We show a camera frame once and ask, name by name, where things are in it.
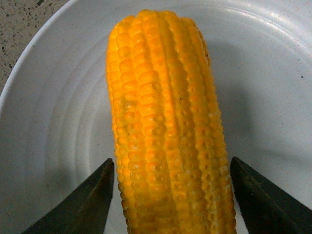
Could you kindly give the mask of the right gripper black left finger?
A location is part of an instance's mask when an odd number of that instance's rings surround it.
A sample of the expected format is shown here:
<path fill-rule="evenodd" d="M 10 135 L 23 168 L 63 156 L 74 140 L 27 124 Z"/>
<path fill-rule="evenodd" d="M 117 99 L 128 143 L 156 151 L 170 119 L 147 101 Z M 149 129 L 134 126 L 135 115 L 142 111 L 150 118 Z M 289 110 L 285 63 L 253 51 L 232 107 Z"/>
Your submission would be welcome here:
<path fill-rule="evenodd" d="M 25 234 L 102 234 L 114 188 L 115 167 L 107 159 Z"/>

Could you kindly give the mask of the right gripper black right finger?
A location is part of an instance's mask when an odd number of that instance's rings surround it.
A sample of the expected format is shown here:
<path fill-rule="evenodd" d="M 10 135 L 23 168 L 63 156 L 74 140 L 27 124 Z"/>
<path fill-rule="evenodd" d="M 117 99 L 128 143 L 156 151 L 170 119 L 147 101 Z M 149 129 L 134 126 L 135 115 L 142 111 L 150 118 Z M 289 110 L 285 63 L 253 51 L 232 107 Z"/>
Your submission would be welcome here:
<path fill-rule="evenodd" d="M 237 157 L 230 173 L 235 198 L 251 234 L 310 234 L 312 211 Z"/>

